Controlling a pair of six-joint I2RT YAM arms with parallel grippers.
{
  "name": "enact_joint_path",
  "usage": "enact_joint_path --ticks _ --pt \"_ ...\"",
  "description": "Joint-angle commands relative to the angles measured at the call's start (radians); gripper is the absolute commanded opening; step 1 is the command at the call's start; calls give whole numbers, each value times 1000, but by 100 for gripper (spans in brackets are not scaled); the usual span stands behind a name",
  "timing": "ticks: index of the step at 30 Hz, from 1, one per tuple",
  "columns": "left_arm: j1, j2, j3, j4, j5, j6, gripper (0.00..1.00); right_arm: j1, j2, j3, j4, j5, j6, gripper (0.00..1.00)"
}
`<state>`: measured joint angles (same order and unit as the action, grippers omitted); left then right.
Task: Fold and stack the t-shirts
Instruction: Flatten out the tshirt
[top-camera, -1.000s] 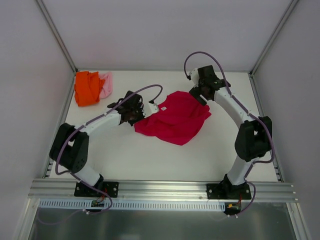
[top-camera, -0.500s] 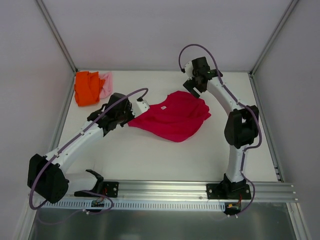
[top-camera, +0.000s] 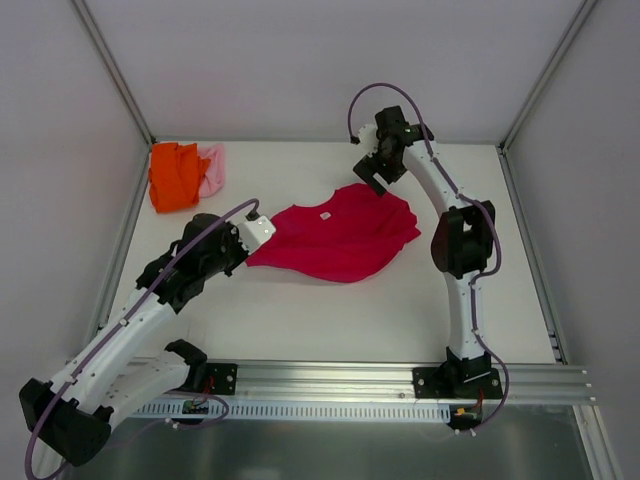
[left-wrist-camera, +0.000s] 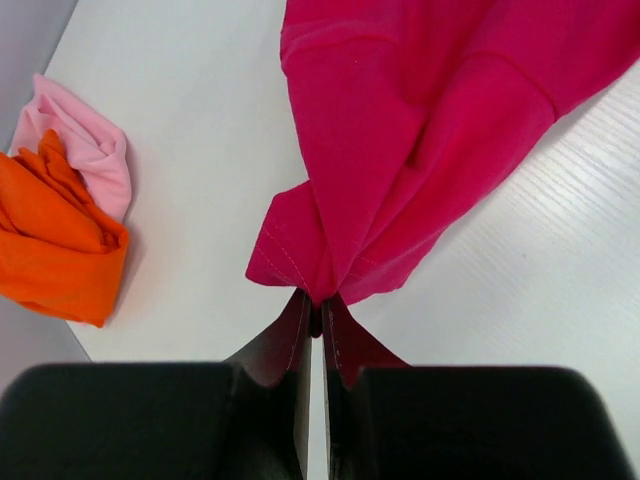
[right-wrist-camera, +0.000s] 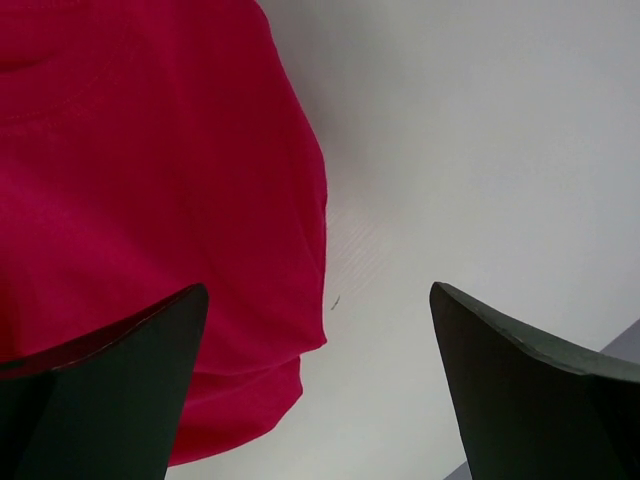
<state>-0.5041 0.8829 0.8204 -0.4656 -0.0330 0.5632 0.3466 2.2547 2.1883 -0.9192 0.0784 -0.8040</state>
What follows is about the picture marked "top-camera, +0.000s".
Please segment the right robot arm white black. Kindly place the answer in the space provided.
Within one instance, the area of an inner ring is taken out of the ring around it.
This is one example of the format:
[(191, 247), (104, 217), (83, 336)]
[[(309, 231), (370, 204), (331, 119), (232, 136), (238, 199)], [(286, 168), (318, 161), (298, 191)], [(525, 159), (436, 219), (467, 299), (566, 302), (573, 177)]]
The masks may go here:
[(493, 254), (495, 209), (463, 193), (433, 152), (431, 138), (424, 126), (407, 122), (400, 107), (385, 108), (354, 137), (366, 154), (353, 171), (379, 196), (412, 174), (439, 217), (430, 252), (447, 287), (450, 340), (440, 366), (414, 369), (416, 398), (497, 398), (500, 378), (484, 340), (479, 285)]

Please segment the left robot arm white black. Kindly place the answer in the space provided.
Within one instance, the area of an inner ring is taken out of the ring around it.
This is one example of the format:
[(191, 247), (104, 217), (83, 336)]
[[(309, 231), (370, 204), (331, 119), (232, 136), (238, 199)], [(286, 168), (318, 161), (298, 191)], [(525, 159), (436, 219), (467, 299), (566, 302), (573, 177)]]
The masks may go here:
[(257, 216), (235, 225), (197, 214), (180, 239), (146, 265), (127, 303), (106, 327), (48, 381), (29, 379), (19, 402), (32, 437), (64, 461), (81, 466), (105, 446), (129, 414), (173, 389), (194, 393), (206, 380), (207, 356), (185, 340), (134, 374), (122, 369), (140, 346), (204, 290), (211, 277), (232, 271), (267, 241), (270, 224)]

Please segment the red t shirt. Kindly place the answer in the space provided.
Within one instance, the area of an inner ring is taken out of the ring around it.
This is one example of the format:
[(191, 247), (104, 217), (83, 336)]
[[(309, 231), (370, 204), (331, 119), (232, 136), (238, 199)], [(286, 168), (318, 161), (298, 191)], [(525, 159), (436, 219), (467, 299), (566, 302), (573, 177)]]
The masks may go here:
[(292, 205), (271, 219), (275, 234), (249, 257), (250, 267), (272, 267), (334, 283), (355, 283), (384, 269), (417, 239), (417, 216), (387, 192), (361, 183), (334, 191), (315, 206)]

